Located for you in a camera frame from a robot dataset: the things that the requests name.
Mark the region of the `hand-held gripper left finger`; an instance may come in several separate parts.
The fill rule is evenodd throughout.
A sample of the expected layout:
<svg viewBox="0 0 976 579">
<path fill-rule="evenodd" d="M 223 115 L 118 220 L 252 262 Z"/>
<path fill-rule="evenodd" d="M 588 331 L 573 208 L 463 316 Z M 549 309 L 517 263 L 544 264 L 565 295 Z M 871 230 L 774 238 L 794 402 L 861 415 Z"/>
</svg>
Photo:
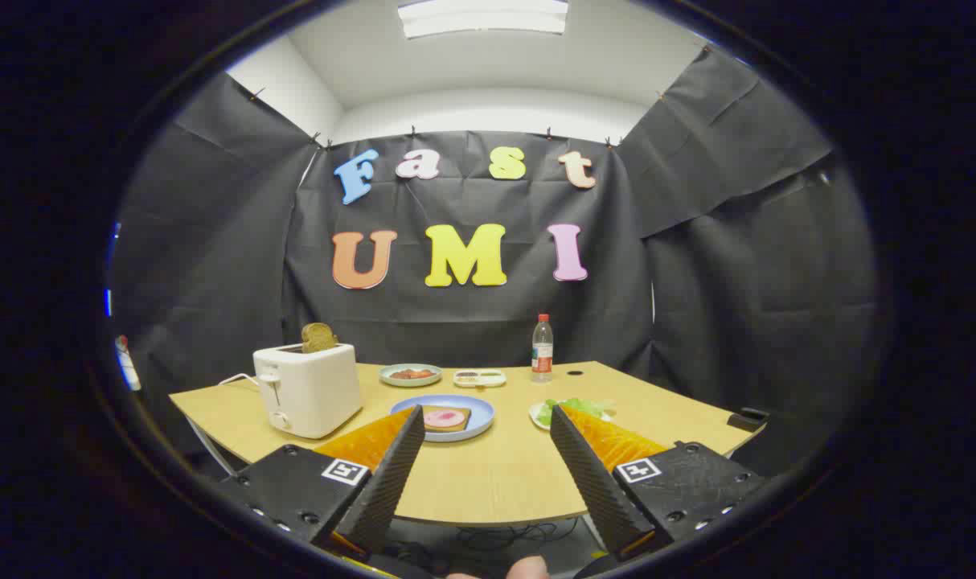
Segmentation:
<svg viewBox="0 0 976 579">
<path fill-rule="evenodd" d="M 217 487 L 279 534 L 364 564 L 383 548 L 424 438 L 415 404 L 315 450 L 282 445 Z"/>
</svg>

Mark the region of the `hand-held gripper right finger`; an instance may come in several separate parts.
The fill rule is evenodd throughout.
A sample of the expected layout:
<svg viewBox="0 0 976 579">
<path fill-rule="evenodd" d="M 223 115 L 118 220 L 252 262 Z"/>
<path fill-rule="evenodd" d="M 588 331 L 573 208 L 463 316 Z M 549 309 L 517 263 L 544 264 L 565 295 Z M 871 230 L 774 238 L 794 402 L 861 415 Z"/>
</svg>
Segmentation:
<svg viewBox="0 0 976 579">
<path fill-rule="evenodd" d="M 665 447 L 569 404 L 553 406 L 550 437 L 621 563 L 711 528 L 767 483 L 700 442 Z"/>
</svg>

